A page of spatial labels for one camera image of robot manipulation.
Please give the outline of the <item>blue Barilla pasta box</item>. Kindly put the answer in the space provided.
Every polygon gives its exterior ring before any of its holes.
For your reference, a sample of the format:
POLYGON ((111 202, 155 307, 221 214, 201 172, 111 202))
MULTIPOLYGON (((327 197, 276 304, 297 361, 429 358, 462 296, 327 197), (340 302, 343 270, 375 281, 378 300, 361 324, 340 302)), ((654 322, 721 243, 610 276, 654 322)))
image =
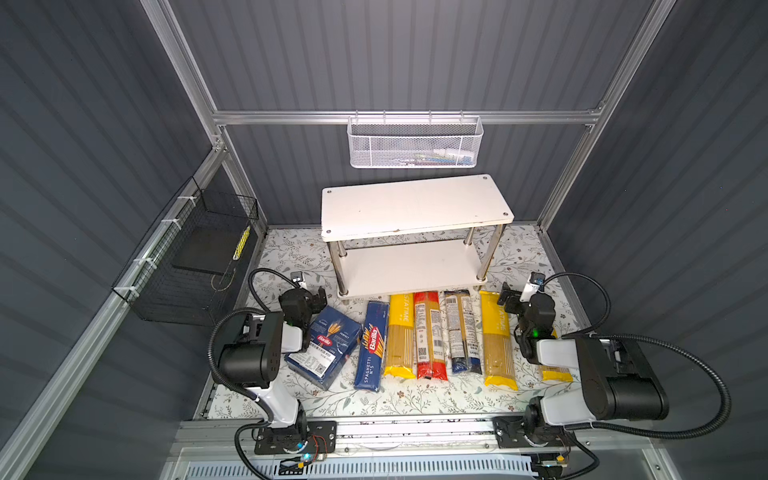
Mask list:
POLYGON ((307 348, 287 354, 285 360, 291 370, 328 390, 358 346, 361 333, 360 323, 326 306, 310 324, 307 348))

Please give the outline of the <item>yellow Pastatime spaghetti bag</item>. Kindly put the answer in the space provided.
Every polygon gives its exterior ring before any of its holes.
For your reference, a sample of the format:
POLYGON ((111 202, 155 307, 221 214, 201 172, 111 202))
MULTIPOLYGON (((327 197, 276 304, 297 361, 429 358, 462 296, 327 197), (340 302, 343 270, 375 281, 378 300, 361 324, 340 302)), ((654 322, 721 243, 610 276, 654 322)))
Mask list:
POLYGON ((543 382, 572 382, 571 369, 578 368, 578 355, 573 340, 560 340, 557 330, 552 337, 536 344, 537 360, 543 382))
POLYGON ((499 293, 480 291, 485 385, 517 391, 509 314, 499 299, 499 293))
POLYGON ((390 297, 385 376, 415 379, 414 294, 390 297))

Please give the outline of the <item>dark blue spaghetti bag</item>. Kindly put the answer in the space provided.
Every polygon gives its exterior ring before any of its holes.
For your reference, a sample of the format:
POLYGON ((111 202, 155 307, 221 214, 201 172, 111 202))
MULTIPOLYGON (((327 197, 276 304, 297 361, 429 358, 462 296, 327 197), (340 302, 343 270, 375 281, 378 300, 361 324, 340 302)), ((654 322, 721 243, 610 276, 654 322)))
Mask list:
POLYGON ((445 291, 444 301, 452 372, 481 374, 482 362, 469 291, 445 291))

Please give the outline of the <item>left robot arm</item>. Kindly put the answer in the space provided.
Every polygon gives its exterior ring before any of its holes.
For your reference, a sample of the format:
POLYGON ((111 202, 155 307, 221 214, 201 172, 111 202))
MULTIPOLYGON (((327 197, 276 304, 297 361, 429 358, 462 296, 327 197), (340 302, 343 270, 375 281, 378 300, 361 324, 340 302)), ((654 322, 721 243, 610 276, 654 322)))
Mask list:
POLYGON ((277 376, 285 354, 308 350, 312 318, 327 306, 326 292, 322 287, 315 293, 294 287, 279 296, 279 303, 279 311, 264 305, 243 307, 220 320, 209 340, 208 362, 216 382, 248 398, 264 412, 265 418, 256 423, 254 432, 301 450, 310 435, 306 414, 277 376), (237 318, 245 321, 247 332, 215 356, 219 331, 237 318))

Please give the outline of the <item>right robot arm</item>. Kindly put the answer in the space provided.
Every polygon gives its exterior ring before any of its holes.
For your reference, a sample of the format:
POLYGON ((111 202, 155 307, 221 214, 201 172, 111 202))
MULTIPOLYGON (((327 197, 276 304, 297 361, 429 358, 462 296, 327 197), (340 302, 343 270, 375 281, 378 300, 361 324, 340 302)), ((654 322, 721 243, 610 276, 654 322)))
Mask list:
POLYGON ((545 444, 569 425, 598 420, 662 420, 669 401, 634 340, 558 339, 555 302, 539 283, 513 290, 504 283, 497 304, 517 317, 513 338, 523 358, 540 367, 577 369, 581 383, 562 397, 535 397, 524 412, 528 440, 545 444))

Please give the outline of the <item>white two-tier shelf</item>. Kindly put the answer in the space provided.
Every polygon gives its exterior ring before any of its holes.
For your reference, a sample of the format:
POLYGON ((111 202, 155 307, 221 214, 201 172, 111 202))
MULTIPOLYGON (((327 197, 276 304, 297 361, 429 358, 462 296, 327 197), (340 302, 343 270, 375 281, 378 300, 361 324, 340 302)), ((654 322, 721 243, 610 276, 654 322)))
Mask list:
POLYGON ((322 239, 342 299, 482 285, 513 219, 488 174, 330 187, 321 196, 322 239), (457 239, 345 246, 459 230, 457 239))

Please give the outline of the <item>yellow marker pen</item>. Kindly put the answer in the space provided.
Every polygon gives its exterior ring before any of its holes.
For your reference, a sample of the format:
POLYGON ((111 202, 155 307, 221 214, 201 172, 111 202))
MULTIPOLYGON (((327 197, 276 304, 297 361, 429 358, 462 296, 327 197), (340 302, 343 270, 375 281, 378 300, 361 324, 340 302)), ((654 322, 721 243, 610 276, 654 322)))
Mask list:
POLYGON ((238 241, 238 243, 237 243, 237 245, 235 247, 235 250, 234 250, 233 256, 232 256, 232 260, 233 261, 238 261, 241 258, 242 252, 245 249, 245 246, 246 246, 247 241, 249 239, 250 233, 251 233, 251 227, 247 226, 243 230, 243 232, 242 232, 242 234, 241 234, 241 236, 239 238, 239 241, 238 241))

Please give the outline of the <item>blue Barilla spaghetti box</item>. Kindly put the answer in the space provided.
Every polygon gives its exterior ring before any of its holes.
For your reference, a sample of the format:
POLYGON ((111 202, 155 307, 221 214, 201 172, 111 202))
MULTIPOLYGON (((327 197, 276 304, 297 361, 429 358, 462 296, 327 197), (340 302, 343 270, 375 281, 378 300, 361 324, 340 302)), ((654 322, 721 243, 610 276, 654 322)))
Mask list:
POLYGON ((354 388, 377 392, 385 359, 389 304, 369 301, 360 339, 360 350, 354 388))

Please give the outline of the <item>red spaghetti bag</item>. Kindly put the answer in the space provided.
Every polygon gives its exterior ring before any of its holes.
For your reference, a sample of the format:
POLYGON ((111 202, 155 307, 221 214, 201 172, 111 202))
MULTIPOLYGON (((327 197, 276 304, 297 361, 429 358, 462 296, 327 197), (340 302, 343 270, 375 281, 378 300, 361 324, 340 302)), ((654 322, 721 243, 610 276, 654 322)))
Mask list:
POLYGON ((414 294, 417 377, 447 381, 443 324, 436 291, 414 294))

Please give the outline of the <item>pens in white basket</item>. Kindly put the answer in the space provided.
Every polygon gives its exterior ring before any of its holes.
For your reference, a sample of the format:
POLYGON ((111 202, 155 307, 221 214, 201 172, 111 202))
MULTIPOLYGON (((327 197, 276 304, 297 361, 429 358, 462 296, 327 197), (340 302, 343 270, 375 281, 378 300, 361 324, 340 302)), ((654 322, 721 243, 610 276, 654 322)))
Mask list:
POLYGON ((392 160, 395 165, 413 167, 461 167, 473 168, 476 165, 475 153, 463 149, 434 149, 396 154, 392 160))

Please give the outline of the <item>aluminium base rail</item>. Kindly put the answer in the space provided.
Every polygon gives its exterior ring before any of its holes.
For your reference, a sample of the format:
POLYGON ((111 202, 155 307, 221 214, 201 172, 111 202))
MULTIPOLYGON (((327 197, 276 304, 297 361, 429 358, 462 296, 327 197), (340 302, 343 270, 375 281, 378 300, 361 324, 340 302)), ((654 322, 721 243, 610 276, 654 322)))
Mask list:
MULTIPOLYGON (((481 413, 339 417, 334 420, 335 449, 324 454, 324 461, 390 456, 541 454, 567 450, 558 441, 534 446, 525 439, 514 447, 501 447, 493 425, 497 416, 481 413)), ((180 467, 183 462, 191 461, 236 461, 234 433, 248 422, 247 419, 182 422, 165 466, 180 467)))

